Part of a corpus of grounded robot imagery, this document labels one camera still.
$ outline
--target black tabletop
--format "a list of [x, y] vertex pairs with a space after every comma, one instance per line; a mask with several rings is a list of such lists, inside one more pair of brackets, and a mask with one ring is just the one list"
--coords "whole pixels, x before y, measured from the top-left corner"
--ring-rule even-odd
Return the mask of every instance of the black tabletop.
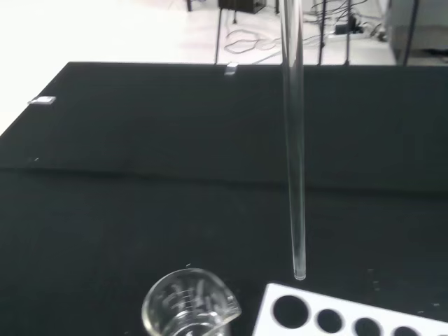
[[68, 64], [0, 138], [1, 334], [145, 335], [187, 264], [234, 291], [234, 335], [269, 282], [448, 321], [447, 74], [306, 69], [299, 282], [279, 67]]

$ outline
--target glass beaker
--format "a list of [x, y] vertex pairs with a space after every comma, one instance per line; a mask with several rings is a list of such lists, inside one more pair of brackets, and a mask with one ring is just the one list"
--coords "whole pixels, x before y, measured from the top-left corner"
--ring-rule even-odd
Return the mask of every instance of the glass beaker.
[[197, 268], [163, 277], [141, 308], [151, 336], [228, 336], [227, 324], [240, 314], [230, 289], [216, 275]]

